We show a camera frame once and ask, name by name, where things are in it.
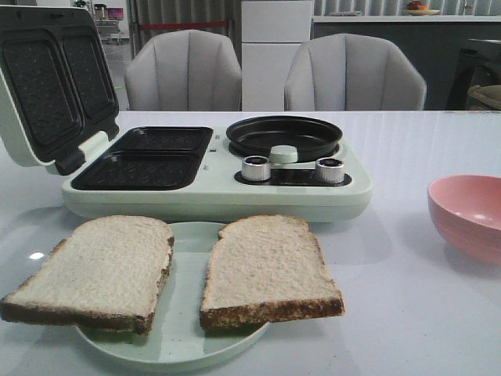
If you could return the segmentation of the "white bread slice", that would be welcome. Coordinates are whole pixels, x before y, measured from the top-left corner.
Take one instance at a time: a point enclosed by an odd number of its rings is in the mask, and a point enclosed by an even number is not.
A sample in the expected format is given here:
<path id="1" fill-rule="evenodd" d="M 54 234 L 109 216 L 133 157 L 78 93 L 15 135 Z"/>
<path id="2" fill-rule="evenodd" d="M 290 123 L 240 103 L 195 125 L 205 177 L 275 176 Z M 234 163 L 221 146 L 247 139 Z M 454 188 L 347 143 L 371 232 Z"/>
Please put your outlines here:
<path id="1" fill-rule="evenodd" d="M 148 334 L 174 242 L 159 219 L 112 215 L 85 222 L 2 298 L 1 318 Z"/>
<path id="2" fill-rule="evenodd" d="M 254 215 L 222 227 L 200 306 L 205 330 L 344 314 L 318 238 L 289 215 Z"/>

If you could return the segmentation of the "pink plastic bowl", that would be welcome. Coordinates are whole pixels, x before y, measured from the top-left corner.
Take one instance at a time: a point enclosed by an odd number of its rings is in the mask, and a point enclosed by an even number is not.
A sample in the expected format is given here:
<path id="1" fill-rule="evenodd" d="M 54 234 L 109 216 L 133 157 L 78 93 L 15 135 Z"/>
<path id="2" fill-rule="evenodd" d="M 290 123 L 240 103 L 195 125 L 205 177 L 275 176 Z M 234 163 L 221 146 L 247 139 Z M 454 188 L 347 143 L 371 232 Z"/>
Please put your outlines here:
<path id="1" fill-rule="evenodd" d="M 451 175 L 427 188 L 435 229 L 454 248 L 476 259 L 500 264 L 500 178 Z"/>

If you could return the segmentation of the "mint green sandwich maker lid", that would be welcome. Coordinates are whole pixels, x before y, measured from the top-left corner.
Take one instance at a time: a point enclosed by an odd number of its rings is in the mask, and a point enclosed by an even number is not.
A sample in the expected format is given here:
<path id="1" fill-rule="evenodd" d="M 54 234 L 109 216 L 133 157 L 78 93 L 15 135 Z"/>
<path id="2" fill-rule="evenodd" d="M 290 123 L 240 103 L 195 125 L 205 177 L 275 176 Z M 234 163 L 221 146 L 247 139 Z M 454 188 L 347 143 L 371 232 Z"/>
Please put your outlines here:
<path id="1" fill-rule="evenodd" d="M 1 7 L 1 139 L 19 165 L 69 175 L 81 145 L 118 134 L 117 96 L 90 13 Z"/>

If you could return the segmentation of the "mint green breakfast maker base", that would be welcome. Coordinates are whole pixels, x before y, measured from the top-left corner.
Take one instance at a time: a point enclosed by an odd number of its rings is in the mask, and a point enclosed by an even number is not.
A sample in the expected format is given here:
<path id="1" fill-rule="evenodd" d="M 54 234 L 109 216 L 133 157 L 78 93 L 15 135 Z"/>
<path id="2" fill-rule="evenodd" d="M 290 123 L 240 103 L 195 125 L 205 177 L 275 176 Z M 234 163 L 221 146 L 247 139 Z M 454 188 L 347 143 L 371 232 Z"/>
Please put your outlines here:
<path id="1" fill-rule="evenodd" d="M 340 183 L 319 180 L 315 162 L 274 164 L 265 182 L 241 175 L 225 127 L 138 127 L 100 148 L 63 183 L 63 199 L 85 217 L 145 215 L 169 222 L 231 222 L 260 214 L 332 222 L 360 215 L 372 182 L 346 142 Z"/>

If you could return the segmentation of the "left silver control knob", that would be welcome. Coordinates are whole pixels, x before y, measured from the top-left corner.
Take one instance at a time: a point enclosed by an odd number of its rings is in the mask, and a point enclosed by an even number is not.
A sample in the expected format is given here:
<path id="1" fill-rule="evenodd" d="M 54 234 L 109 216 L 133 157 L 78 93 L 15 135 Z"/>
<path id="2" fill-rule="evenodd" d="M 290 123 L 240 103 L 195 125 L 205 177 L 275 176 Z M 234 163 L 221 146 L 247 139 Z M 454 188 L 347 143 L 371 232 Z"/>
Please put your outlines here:
<path id="1" fill-rule="evenodd" d="M 254 183 L 268 181 L 271 177 L 271 167 L 267 157 L 252 155 L 242 160 L 241 175 L 244 180 Z"/>

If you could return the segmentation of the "black round frying pan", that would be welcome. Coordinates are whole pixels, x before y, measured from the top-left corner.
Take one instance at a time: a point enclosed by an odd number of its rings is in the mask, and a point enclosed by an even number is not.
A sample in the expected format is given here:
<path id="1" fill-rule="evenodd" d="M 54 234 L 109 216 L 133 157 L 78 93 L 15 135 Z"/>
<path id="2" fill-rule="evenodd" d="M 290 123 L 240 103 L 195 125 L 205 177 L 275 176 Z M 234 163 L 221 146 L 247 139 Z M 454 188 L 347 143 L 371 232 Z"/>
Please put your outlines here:
<path id="1" fill-rule="evenodd" d="M 293 146 L 298 162 L 328 157 L 338 150 L 343 132 L 328 121 L 292 115 L 248 118 L 226 129 L 230 149 L 242 157 L 267 157 L 274 146 Z"/>

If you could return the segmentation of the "right silver control knob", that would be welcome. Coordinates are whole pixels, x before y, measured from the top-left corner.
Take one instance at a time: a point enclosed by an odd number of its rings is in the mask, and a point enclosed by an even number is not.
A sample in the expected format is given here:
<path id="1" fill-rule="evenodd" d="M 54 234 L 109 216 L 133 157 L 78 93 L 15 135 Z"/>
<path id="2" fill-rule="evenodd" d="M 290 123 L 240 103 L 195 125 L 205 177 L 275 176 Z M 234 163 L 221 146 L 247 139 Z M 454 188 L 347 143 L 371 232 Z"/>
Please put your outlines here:
<path id="1" fill-rule="evenodd" d="M 315 162 L 315 179 L 321 183 L 338 184 L 344 181 L 344 162 L 333 157 Z"/>

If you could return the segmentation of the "left grey upholstered chair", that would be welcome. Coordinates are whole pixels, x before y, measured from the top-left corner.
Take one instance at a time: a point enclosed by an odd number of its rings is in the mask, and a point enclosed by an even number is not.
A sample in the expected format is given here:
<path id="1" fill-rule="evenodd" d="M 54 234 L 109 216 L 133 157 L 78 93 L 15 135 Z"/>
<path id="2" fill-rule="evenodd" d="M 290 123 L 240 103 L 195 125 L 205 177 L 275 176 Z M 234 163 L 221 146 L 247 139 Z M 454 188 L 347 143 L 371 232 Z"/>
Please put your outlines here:
<path id="1" fill-rule="evenodd" d="M 184 30 L 151 38 L 126 69 L 130 110 L 238 111 L 242 73 L 231 40 Z"/>

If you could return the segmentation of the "grey upholstered chair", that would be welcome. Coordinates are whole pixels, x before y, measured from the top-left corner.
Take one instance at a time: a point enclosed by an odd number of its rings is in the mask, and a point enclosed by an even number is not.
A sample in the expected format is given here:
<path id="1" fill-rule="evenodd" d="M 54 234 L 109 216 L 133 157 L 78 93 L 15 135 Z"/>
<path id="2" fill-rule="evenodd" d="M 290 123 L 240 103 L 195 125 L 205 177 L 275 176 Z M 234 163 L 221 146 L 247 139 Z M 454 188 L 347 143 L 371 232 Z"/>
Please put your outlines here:
<path id="1" fill-rule="evenodd" d="M 284 87 L 291 111 L 422 110 L 427 84 L 386 39 L 333 34 L 304 42 Z"/>
<path id="2" fill-rule="evenodd" d="M 130 110 L 238 111 L 242 73 L 231 40 L 184 30 L 151 38 L 126 69 Z"/>

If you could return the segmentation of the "right grey upholstered chair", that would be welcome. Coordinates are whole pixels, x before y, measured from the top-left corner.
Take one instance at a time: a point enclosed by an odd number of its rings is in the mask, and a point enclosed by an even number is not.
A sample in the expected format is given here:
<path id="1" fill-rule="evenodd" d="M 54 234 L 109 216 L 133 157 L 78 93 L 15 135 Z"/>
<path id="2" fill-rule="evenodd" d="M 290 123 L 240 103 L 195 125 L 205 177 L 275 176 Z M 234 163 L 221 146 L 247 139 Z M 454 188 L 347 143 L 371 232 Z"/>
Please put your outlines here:
<path id="1" fill-rule="evenodd" d="M 422 110 L 427 84 L 386 39 L 333 34 L 304 42 L 284 87 L 291 111 Z"/>

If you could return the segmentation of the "white refrigerator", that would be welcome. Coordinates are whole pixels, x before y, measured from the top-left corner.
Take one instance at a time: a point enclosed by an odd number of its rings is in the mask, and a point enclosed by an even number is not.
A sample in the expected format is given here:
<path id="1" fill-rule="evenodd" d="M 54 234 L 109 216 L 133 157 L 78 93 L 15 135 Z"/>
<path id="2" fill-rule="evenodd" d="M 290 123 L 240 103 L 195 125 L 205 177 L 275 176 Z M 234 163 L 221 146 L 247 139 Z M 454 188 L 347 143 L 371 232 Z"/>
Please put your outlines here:
<path id="1" fill-rule="evenodd" d="M 284 86 L 301 43 L 310 39 L 312 1 L 241 3 L 242 108 L 284 110 Z"/>

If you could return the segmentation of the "red belt barrier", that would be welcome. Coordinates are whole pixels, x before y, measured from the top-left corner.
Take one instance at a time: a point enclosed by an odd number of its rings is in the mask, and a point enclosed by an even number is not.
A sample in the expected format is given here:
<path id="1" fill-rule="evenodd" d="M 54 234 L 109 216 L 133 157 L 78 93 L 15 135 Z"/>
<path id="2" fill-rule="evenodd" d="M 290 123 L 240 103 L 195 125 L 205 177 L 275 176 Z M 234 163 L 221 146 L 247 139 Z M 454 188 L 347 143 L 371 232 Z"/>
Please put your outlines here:
<path id="1" fill-rule="evenodd" d="M 230 22 L 227 20 L 208 21 L 208 22 L 189 22 L 189 23 L 149 23 L 140 24 L 141 31 L 155 30 L 189 30 L 189 29 L 210 29 L 217 27 L 228 27 Z"/>

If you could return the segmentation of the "mint green round plate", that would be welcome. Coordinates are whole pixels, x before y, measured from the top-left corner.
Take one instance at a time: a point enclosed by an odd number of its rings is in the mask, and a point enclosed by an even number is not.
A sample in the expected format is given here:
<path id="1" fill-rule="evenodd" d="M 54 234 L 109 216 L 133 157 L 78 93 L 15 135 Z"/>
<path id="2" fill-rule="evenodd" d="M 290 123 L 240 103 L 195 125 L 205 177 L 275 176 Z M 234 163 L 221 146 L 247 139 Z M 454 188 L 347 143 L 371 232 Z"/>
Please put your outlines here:
<path id="1" fill-rule="evenodd" d="M 171 224 L 175 244 L 170 273 L 148 335 L 79 327 L 80 336 L 112 360 L 152 372 L 210 367 L 252 346 L 267 324 L 216 331 L 200 326 L 207 263 L 222 227 L 217 222 Z"/>

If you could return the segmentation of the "grey kitchen counter cabinet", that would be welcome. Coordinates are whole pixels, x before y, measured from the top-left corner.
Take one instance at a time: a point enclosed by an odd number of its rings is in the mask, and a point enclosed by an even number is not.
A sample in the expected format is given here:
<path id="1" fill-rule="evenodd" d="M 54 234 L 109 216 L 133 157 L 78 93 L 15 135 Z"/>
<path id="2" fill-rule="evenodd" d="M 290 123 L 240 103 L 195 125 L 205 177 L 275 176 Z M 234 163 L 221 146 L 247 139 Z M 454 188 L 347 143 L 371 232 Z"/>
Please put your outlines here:
<path id="1" fill-rule="evenodd" d="M 463 109 L 472 85 L 500 83 L 499 16 L 315 16 L 312 37 L 394 42 L 427 83 L 427 110 Z"/>

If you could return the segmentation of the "fruit plate on counter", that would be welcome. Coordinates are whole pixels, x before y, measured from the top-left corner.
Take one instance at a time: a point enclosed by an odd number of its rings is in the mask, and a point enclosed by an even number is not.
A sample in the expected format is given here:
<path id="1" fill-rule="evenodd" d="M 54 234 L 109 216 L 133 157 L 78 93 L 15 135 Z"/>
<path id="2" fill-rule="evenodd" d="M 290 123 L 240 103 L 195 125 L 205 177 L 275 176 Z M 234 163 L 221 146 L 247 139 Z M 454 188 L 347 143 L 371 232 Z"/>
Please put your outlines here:
<path id="1" fill-rule="evenodd" d="M 439 9 L 432 9 L 422 1 L 409 1 L 404 4 L 402 13 L 410 16 L 433 16 L 440 13 Z"/>

